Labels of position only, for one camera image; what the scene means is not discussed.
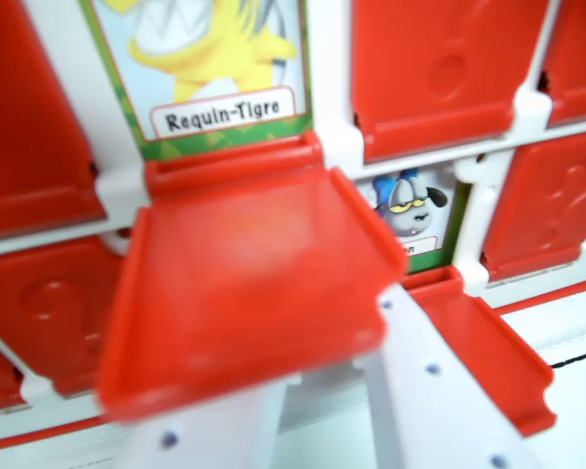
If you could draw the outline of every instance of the cartoon dog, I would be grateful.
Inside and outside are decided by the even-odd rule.
[[[403,171],[399,178],[380,176],[373,180],[378,197],[376,211],[397,236],[415,236],[432,225],[428,199],[436,207],[444,207],[447,196],[438,189],[426,188],[418,171]]]
[[[271,88],[283,61],[297,55],[283,36],[274,0],[103,0],[136,15],[128,53],[176,78],[174,102],[231,78],[239,92]]]

